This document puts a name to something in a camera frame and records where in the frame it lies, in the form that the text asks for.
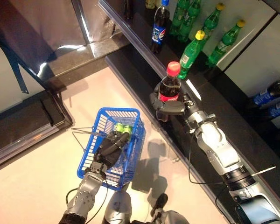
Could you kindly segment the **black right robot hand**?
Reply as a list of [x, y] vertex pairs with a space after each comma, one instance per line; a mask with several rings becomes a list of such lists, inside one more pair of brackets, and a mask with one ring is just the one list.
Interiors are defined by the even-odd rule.
[[158, 93], [161, 82], [159, 82], [153, 92], [149, 95], [150, 103], [156, 112], [162, 112], [167, 115], [185, 115], [189, 118], [195, 112], [201, 111], [201, 96], [193, 83], [187, 79], [181, 82], [181, 101], [161, 101], [158, 99]]

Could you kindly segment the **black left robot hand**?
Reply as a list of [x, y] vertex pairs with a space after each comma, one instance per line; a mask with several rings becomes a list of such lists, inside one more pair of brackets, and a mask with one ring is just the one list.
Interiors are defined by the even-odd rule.
[[120, 157], [122, 149], [129, 141], [129, 138], [129, 132], [111, 131], [103, 139], [95, 152], [89, 172], [100, 174], [112, 168]]

